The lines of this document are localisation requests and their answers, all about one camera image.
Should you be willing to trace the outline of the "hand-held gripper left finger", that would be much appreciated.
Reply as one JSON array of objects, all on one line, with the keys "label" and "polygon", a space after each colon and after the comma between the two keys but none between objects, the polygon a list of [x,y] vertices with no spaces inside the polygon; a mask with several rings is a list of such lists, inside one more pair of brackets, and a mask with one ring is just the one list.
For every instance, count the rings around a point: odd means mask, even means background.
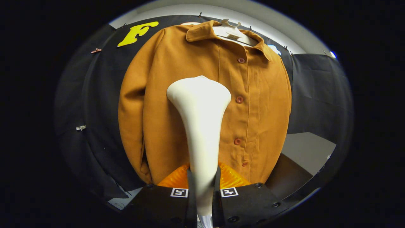
[{"label": "hand-held gripper left finger", "polygon": [[192,184],[190,166],[183,165],[159,185],[144,186],[122,215],[136,228],[197,228]]}]

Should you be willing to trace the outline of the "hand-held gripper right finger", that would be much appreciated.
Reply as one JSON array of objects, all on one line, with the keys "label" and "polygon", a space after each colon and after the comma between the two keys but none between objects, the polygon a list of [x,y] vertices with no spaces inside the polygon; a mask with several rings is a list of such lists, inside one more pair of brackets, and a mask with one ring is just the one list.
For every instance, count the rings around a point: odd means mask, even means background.
[{"label": "hand-held gripper right finger", "polygon": [[212,222],[219,228],[262,228],[289,208],[264,183],[249,183],[219,162],[215,175]]}]

